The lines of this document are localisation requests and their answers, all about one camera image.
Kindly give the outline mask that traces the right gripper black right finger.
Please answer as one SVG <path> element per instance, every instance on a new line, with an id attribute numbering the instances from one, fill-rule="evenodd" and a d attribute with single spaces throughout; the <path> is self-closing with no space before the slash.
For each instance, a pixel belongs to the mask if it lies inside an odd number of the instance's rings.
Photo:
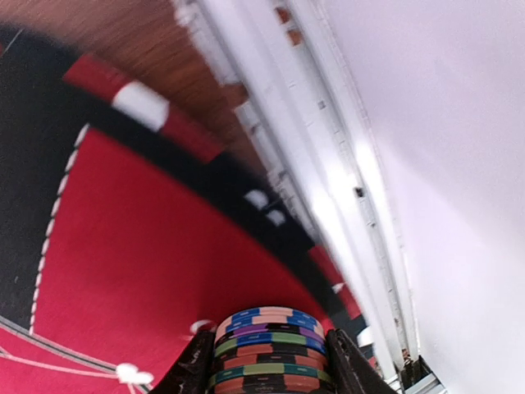
<path id="1" fill-rule="evenodd" d="M 327 332 L 326 348 L 337 393 L 396 393 L 368 363 L 368 360 L 343 330 L 331 329 Z"/>

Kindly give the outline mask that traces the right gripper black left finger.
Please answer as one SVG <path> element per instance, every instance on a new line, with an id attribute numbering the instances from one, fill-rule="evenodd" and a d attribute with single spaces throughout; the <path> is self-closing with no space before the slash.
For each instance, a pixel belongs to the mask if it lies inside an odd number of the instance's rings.
<path id="1" fill-rule="evenodd" d="M 213 331 L 199 331 L 151 393 L 204 394 L 211 371 L 214 340 Z"/>

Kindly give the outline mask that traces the stack of poker chips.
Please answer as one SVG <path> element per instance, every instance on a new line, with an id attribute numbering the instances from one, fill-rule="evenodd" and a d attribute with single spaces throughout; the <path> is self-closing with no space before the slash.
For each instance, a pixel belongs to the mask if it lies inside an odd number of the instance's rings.
<path id="1" fill-rule="evenodd" d="M 208 393 L 335 393 L 321 323 L 297 309 L 235 313 L 216 330 Z"/>

